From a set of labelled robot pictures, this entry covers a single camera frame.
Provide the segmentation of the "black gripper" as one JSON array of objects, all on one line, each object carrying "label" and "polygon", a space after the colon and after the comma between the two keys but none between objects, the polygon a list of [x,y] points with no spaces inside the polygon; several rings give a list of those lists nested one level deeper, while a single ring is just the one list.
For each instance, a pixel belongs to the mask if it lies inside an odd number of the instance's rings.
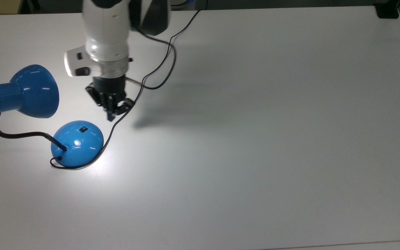
[{"label": "black gripper", "polygon": [[124,114],[135,106],[135,101],[127,97],[125,87],[125,76],[93,77],[92,82],[85,87],[85,90],[95,103],[107,113],[108,121],[112,122],[117,115]]}]

